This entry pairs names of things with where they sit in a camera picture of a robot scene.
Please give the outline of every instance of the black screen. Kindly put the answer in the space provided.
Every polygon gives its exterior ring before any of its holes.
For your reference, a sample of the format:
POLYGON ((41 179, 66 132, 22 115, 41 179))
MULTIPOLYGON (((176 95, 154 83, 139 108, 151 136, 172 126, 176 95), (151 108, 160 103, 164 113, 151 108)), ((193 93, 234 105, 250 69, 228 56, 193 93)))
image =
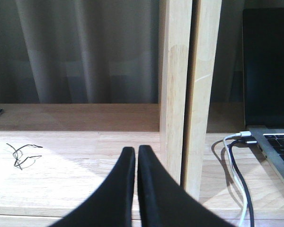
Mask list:
POLYGON ((243 11, 245 124, 284 127, 284 8, 243 11))

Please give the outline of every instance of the wooden panel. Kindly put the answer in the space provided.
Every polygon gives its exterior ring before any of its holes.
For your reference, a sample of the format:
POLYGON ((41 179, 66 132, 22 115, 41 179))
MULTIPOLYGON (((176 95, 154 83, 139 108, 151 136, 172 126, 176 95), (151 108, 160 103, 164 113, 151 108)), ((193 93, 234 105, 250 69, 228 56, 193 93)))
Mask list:
POLYGON ((204 142, 213 65, 217 44, 221 0, 196 1, 194 46, 191 51, 191 84, 187 100, 187 131, 182 184, 185 190, 198 199, 202 173, 204 142))
POLYGON ((180 182, 192 0, 160 1, 160 138, 163 163, 180 182))
POLYGON ((0 104, 0 130, 159 131, 158 104, 0 104))

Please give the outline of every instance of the silver laptop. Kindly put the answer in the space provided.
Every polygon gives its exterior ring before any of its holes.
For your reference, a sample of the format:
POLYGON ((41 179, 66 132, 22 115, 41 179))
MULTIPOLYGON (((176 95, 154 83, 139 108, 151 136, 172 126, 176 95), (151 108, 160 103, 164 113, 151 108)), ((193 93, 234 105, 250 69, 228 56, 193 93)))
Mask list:
POLYGON ((284 8, 243 11, 245 125, 284 180, 284 8))

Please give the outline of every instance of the desk surface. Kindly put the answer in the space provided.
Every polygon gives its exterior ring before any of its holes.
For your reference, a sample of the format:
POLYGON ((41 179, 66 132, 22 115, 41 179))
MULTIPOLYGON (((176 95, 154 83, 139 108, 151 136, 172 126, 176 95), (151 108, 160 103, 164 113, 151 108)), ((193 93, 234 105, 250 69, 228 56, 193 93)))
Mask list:
MULTIPOLYGON (((5 110, 0 116, 0 227, 45 227, 61 218, 99 186, 124 146, 138 150, 150 144, 162 155, 158 105, 0 107, 5 110), (13 167, 6 143, 41 145, 27 152, 42 157, 21 171, 13 167)), ((225 168, 220 140, 244 128, 241 111, 240 104, 211 105, 200 192, 204 206, 234 224, 242 203, 225 168), (225 114, 225 107, 234 115, 225 114)), ((259 150, 234 148, 234 155, 251 191, 257 226, 284 227, 282 181, 259 150)), ((133 219, 139 226, 136 192, 133 219)))

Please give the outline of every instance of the gray curtain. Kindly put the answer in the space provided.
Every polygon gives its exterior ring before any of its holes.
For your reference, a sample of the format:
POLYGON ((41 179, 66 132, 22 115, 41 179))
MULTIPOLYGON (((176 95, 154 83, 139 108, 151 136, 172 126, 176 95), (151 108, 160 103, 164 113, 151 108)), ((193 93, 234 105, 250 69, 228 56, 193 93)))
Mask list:
POLYGON ((159 1, 0 0, 0 103, 156 103, 159 1))
POLYGON ((284 0, 223 0, 213 72, 212 102, 243 101, 242 11, 284 7, 284 0))

